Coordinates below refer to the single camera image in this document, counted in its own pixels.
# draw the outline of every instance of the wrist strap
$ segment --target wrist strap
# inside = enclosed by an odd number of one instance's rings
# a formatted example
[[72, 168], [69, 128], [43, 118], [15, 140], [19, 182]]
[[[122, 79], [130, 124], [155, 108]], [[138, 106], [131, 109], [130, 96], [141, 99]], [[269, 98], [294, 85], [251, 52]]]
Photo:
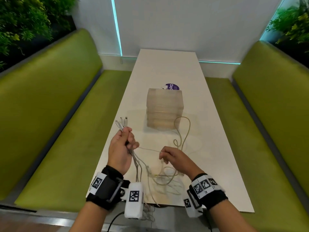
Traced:
[[205, 173], [197, 175], [189, 189], [197, 202], [203, 204], [208, 210], [223, 200], [228, 199], [224, 189], [212, 176]]
[[106, 166], [101, 173], [97, 173], [91, 186], [86, 201], [110, 210], [120, 202], [120, 187], [128, 188], [130, 182], [123, 180], [123, 176], [116, 169]]

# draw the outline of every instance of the white table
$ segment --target white table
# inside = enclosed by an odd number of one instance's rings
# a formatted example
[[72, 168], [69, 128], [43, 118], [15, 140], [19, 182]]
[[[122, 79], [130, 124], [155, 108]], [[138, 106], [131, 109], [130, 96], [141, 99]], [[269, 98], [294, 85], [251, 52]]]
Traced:
[[[128, 117], [128, 126], [133, 129], [135, 139], [143, 148], [160, 151], [163, 146], [174, 146], [173, 140], [179, 137], [172, 131], [157, 131], [146, 126], [146, 98], [149, 88], [162, 88], [167, 83], [176, 84], [183, 93], [183, 116], [191, 120], [191, 131], [183, 151], [206, 173], [226, 190], [226, 195], [234, 206], [243, 212], [254, 212], [242, 177], [226, 138], [216, 107], [205, 81], [203, 72], [194, 52], [141, 49], [115, 120]], [[188, 121], [180, 122], [180, 133], [185, 137]], [[113, 124], [94, 177], [108, 160], [108, 147], [111, 138], [118, 131]], [[136, 154], [145, 161], [153, 173], [159, 173], [161, 162], [157, 152], [137, 149]], [[136, 168], [132, 165], [124, 176], [135, 181]], [[149, 179], [154, 199], [159, 204], [184, 206], [182, 196], [175, 195], [183, 187], [161, 187]], [[177, 176], [175, 181], [183, 182], [188, 189], [191, 181], [187, 176]], [[142, 182], [145, 201], [154, 203], [148, 189], [147, 173], [143, 166]]]

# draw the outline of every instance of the hand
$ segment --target hand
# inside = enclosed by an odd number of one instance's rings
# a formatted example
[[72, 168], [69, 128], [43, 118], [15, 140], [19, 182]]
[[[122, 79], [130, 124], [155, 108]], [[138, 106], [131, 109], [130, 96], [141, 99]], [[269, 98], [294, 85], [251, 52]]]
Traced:
[[159, 154], [166, 164], [170, 162], [173, 167], [193, 180], [198, 174], [204, 173], [185, 153], [174, 147], [164, 147]]
[[124, 127], [123, 131], [119, 130], [112, 138], [108, 149], [107, 165], [125, 175], [129, 170], [132, 162], [132, 156], [129, 150], [134, 150], [139, 147], [139, 143], [135, 141], [132, 129]]

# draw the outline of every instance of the artificial plant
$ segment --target artificial plant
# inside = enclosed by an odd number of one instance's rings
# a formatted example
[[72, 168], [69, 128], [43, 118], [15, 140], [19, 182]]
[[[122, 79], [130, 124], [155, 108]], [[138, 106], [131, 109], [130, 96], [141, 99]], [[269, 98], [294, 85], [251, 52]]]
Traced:
[[309, 0], [299, 0], [298, 7], [280, 8], [277, 14], [266, 28], [266, 31], [281, 32], [277, 44], [285, 40], [295, 44], [309, 43]]
[[74, 4], [75, 0], [0, 0], [0, 54], [9, 55], [10, 45], [36, 35], [51, 40], [51, 22], [70, 28], [65, 17]]

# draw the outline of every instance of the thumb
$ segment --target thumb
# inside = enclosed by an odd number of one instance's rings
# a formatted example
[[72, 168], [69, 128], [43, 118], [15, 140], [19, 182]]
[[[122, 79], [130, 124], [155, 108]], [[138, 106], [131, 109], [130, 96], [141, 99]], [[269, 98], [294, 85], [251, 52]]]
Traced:
[[171, 156], [169, 153], [167, 152], [161, 152], [159, 154], [159, 159], [164, 159], [164, 160], [167, 160], [169, 161], [171, 164], [173, 164], [175, 162], [175, 157]]
[[119, 139], [119, 142], [123, 145], [126, 144], [126, 141], [129, 137], [129, 129], [127, 127], [124, 127], [122, 130], [121, 138]]

